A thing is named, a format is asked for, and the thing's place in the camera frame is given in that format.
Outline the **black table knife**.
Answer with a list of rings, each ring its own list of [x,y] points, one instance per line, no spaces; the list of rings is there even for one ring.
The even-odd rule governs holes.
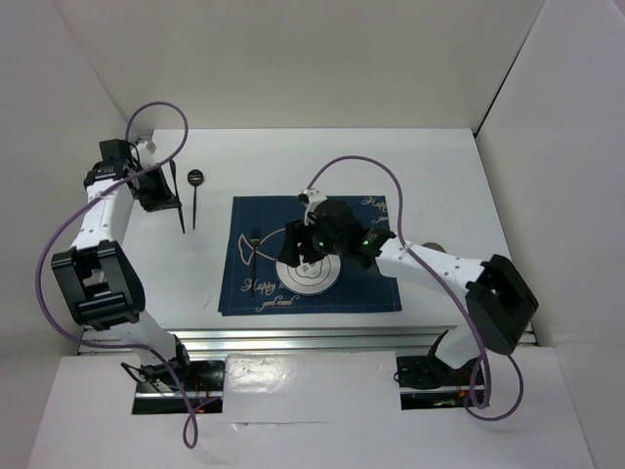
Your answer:
[[[172,159],[169,162],[169,167],[170,167],[171,177],[173,181],[174,195],[177,201],[177,213],[178,213],[182,233],[183,235],[185,235],[187,230],[186,230],[186,223],[185,223],[185,217],[184,217],[184,211],[183,211],[183,204],[180,198],[179,185],[178,185],[178,170],[177,170],[177,164],[176,164],[175,159]]]

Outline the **white round plate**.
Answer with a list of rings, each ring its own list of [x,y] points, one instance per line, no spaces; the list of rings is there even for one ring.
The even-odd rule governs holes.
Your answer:
[[[304,296],[314,296],[328,291],[338,280],[341,273],[341,260],[336,255],[329,255],[315,263],[301,263],[296,268],[284,263],[275,264],[280,284],[291,292]]]

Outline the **navy fish placemat cloth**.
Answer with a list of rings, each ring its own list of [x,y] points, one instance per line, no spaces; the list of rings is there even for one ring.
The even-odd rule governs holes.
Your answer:
[[[387,313],[401,309],[397,282],[377,277],[341,260],[341,273],[328,290],[314,296],[284,288],[275,264],[285,225],[304,215],[294,195],[236,196],[232,200],[229,241],[218,311],[225,317],[298,314]],[[257,250],[255,298],[250,297],[254,228],[261,230]]]

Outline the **black fork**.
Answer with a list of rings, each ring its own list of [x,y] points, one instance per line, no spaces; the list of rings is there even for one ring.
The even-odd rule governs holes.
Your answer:
[[[261,230],[259,228],[254,228],[252,230],[250,236],[250,245],[252,247],[252,256],[250,259],[250,268],[251,268],[251,284],[250,284],[250,297],[251,299],[255,298],[255,282],[257,278],[257,250],[261,244]]]

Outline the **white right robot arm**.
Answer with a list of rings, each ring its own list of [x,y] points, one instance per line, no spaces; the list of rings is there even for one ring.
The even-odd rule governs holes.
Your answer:
[[[538,309],[510,259],[468,259],[410,243],[390,230],[364,226],[346,202],[324,199],[286,224],[278,260],[296,268],[330,255],[380,277],[443,292],[459,307],[464,325],[444,332],[428,353],[426,370],[437,383],[449,382],[486,351],[510,356]]]

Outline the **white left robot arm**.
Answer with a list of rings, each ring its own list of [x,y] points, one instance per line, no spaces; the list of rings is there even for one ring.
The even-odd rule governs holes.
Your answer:
[[[153,142],[113,139],[99,147],[102,159],[84,180],[92,206],[69,249],[53,255],[53,274],[77,324],[110,333],[140,357],[140,366],[124,367],[129,375],[182,390],[193,378],[188,352],[147,312],[143,284],[121,246],[134,204],[146,212],[182,204],[161,169],[140,173],[153,161]]]

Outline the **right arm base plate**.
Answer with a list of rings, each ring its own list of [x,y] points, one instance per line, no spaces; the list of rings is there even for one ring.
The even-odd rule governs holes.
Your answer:
[[[473,359],[454,370],[428,356],[397,357],[394,382],[401,409],[462,408],[465,402],[472,406],[471,375],[476,362]]]

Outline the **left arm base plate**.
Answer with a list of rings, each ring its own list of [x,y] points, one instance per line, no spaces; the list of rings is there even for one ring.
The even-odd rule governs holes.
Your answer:
[[[187,413],[182,394],[173,381],[147,378],[136,366],[122,363],[122,368],[136,383],[132,413],[136,415]],[[190,363],[190,376],[183,377],[185,392],[200,414],[223,411],[226,360],[201,360]]]

